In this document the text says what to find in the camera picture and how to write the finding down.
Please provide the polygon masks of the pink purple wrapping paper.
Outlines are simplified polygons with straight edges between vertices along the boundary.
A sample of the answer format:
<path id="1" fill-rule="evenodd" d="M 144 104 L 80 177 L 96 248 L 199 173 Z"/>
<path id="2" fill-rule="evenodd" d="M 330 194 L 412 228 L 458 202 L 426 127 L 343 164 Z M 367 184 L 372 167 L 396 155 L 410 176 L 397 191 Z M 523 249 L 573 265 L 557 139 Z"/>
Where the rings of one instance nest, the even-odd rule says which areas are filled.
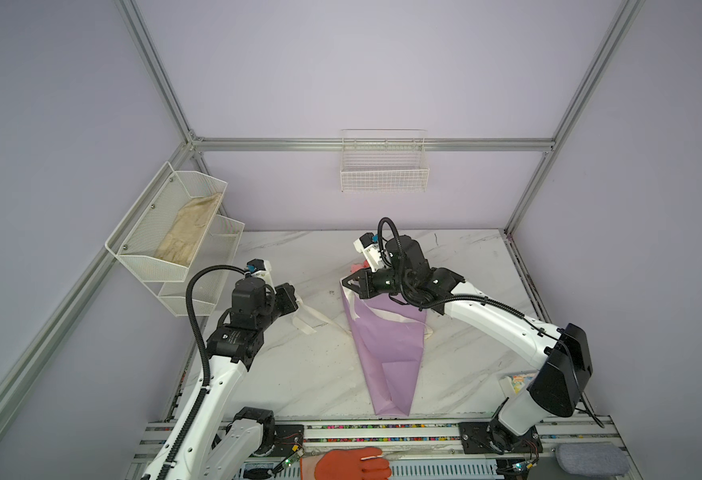
<path id="1" fill-rule="evenodd" d="M 375 415 L 409 416 L 429 333 L 426 313 L 386 295 L 363 300 L 348 288 L 343 304 Z"/>

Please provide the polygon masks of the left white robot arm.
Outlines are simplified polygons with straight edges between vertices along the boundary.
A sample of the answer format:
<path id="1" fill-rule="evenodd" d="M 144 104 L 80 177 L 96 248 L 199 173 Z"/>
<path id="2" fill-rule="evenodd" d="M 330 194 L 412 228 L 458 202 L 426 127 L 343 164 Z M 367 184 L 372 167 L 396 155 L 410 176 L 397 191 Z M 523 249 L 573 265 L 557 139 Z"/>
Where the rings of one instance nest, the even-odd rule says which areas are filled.
<path id="1" fill-rule="evenodd" d="M 243 277 L 235 284 L 231 307 L 204 339 L 194 308 L 194 287 L 205 275 L 217 271 L 233 271 Z M 192 398 L 141 477 L 232 479 L 252 454 L 272 448 L 275 420 L 270 410 L 245 407 L 220 436 L 226 404 L 264 345 L 266 329 L 276 319 L 297 311 L 295 288 L 289 283 L 275 285 L 270 263 L 253 259 L 244 268 L 214 265 L 200 270 L 186 286 L 185 304 L 201 373 Z"/>

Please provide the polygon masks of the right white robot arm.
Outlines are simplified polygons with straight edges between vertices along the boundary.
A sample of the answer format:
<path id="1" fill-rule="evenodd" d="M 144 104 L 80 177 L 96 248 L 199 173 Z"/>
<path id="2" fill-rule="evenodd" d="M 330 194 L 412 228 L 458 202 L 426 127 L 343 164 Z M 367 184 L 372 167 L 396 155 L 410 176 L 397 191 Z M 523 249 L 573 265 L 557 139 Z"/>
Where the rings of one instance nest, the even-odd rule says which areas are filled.
<path id="1" fill-rule="evenodd" d="M 366 267 L 342 279 L 361 300 L 381 295 L 403 306 L 432 310 L 462 321 L 514 351 L 537 371 L 522 391 L 507 398 L 486 424 L 486 445 L 513 451 L 548 416 L 572 416 L 592 373 L 585 331 L 557 327 L 496 300 L 462 275 L 429 265 L 420 244 L 407 235 L 384 240 L 368 232 L 354 242 Z"/>

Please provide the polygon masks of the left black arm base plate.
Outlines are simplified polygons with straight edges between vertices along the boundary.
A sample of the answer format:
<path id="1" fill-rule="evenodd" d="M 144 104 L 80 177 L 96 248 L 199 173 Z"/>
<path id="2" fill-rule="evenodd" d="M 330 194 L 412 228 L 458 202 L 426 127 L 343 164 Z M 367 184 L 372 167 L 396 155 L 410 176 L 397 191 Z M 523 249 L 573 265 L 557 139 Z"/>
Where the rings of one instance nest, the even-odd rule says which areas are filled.
<path id="1" fill-rule="evenodd" d="M 289 456 L 295 447 L 301 447 L 304 442 L 305 427 L 302 424 L 276 424 L 271 443 L 256 450 L 252 458 L 284 458 Z"/>

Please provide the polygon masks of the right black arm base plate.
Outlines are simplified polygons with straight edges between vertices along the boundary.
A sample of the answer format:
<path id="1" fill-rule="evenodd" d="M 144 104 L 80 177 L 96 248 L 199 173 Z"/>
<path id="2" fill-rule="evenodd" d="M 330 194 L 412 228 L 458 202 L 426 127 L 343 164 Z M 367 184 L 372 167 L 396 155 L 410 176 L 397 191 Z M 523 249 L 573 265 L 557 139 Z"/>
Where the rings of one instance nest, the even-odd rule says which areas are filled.
<path id="1" fill-rule="evenodd" d="M 493 418 L 487 421 L 467 421 L 458 424 L 459 439 L 466 454 L 523 454 L 536 456 L 542 451 L 538 431 L 531 427 L 516 435 Z"/>

